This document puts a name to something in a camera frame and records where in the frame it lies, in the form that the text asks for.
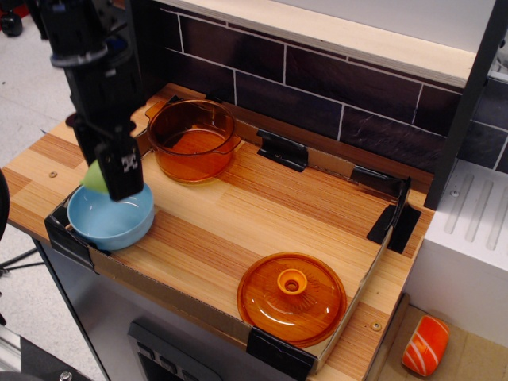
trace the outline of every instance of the lid knob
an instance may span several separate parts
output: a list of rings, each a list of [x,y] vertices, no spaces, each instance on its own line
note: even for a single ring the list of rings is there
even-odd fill
[[[295,268],[288,268],[279,274],[277,285],[284,294],[298,295],[307,288],[307,277]]]

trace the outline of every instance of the pot handle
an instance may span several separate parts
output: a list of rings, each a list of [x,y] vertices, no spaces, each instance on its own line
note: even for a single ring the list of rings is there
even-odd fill
[[[155,105],[146,110],[144,114],[148,117],[148,119],[152,120],[153,117],[155,117],[164,106],[166,106],[166,102],[157,102]]]
[[[217,147],[212,152],[220,153],[221,155],[227,155],[232,150],[234,150],[240,142],[241,142],[241,137],[239,137],[238,135],[233,135],[223,145],[221,145],[220,147]]]

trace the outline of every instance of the green object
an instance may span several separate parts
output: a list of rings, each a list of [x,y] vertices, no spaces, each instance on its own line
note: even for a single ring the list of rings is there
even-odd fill
[[[91,191],[99,193],[109,193],[104,176],[102,176],[101,168],[98,166],[98,161],[94,161],[85,174],[85,178],[81,180],[81,185]]]

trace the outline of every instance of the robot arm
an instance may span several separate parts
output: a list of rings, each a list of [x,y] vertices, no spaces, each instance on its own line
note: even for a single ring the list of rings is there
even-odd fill
[[[63,68],[76,108],[72,126],[88,165],[97,160],[110,197],[143,189],[132,113],[144,105],[137,58],[121,11],[107,0],[25,0],[51,62]]]

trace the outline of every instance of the black cable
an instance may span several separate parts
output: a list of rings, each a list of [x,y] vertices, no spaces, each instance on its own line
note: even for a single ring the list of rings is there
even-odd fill
[[[25,268],[25,267],[32,267],[32,266],[40,266],[44,264],[44,262],[36,262],[34,264],[21,264],[19,266],[14,266],[14,267],[9,267],[9,268],[0,268],[0,271],[3,271],[3,273],[7,273],[9,271],[12,271],[12,270],[18,270],[20,268]]]
[[[5,268],[6,266],[9,266],[10,264],[15,264],[16,262],[23,260],[27,256],[31,256],[35,252],[37,252],[37,249],[33,248],[33,249],[28,250],[27,252],[25,252],[19,256],[14,257],[12,260],[6,260],[4,263],[0,264],[0,268]]]

